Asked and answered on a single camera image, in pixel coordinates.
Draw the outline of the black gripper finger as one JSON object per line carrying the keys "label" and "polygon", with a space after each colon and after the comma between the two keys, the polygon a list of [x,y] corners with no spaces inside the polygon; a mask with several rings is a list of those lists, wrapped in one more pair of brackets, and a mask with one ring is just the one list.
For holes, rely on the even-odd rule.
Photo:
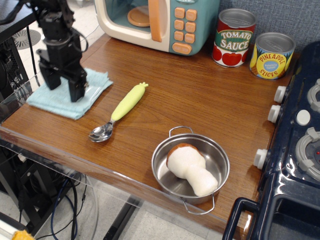
{"label": "black gripper finger", "polygon": [[71,102],[77,102],[85,95],[85,90],[88,85],[87,73],[81,72],[80,74],[68,77],[67,79]]}
{"label": "black gripper finger", "polygon": [[41,61],[39,62],[39,68],[43,79],[50,90],[54,90],[61,85],[60,76],[53,68]]}

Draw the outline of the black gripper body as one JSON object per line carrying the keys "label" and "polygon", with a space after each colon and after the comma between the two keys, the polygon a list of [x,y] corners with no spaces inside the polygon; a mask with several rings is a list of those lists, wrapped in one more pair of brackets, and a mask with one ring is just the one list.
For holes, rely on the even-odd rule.
{"label": "black gripper body", "polygon": [[83,50],[80,38],[83,35],[79,31],[67,31],[64,35],[57,33],[44,34],[43,42],[46,49],[38,49],[39,62],[43,62],[53,68],[60,77],[79,75],[85,72],[80,64]]}

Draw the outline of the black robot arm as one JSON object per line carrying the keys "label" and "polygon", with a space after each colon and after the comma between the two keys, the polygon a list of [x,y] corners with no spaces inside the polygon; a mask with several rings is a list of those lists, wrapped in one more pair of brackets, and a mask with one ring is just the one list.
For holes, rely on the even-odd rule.
{"label": "black robot arm", "polygon": [[46,50],[38,49],[36,53],[47,87],[56,89],[63,77],[68,80],[70,100],[77,102],[85,95],[87,73],[80,64],[84,52],[80,37],[84,35],[73,28],[74,12],[65,0],[19,0],[0,24],[13,22],[24,5],[32,9],[44,34]]}

